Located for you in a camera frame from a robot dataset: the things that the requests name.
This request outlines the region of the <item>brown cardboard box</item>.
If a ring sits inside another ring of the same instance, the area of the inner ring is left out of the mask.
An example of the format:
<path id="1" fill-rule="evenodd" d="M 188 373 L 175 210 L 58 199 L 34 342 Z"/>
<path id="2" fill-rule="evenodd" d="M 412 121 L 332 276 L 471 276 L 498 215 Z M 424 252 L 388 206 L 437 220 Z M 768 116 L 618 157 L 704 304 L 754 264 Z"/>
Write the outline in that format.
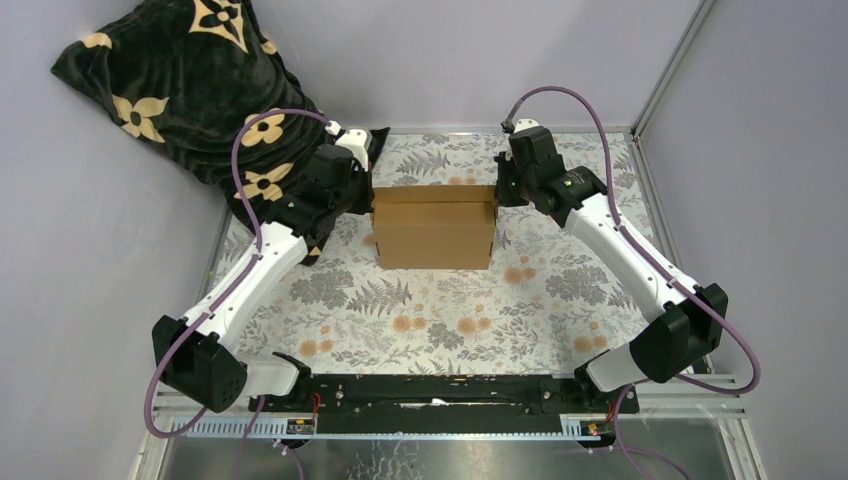
<path id="1" fill-rule="evenodd" d="M 489 268 L 498 213 L 493 186 L 380 187 L 372 207 L 381 268 Z"/>

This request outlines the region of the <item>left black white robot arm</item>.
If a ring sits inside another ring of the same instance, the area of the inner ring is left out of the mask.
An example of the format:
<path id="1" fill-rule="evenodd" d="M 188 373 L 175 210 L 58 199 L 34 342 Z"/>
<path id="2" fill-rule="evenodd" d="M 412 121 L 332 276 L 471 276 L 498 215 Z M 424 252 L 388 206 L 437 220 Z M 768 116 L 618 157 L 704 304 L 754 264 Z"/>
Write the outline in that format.
<path id="1" fill-rule="evenodd" d="M 264 298 L 299 263 L 311 264 L 344 213 L 370 206 L 366 141 L 346 133 L 319 147 L 293 190 L 275 202 L 250 247 L 206 298 L 181 318 L 161 317 L 152 340 L 159 382 L 220 413 L 243 396 L 272 398 L 288 411 L 309 401 L 307 367 L 285 354 L 237 354 Z"/>

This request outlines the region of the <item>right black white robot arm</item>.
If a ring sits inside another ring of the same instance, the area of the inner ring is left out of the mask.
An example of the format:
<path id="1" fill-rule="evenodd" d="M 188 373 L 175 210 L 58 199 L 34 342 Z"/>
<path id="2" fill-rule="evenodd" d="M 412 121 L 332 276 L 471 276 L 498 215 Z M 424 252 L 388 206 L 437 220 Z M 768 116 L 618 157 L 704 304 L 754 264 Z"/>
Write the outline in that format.
<path id="1" fill-rule="evenodd" d="M 597 412 L 630 383 L 665 383 L 720 343 L 722 328 L 703 310 L 726 312 L 721 287 L 700 286 L 676 267 L 664 277 L 666 258 L 609 204 L 606 185 L 588 168 L 566 168 L 552 133 L 521 119 L 508 130 L 499 153 L 496 195 L 500 205 L 531 205 L 581 240 L 605 264 L 638 306 L 647 327 L 628 343 L 607 350 L 574 372 L 573 396 Z"/>

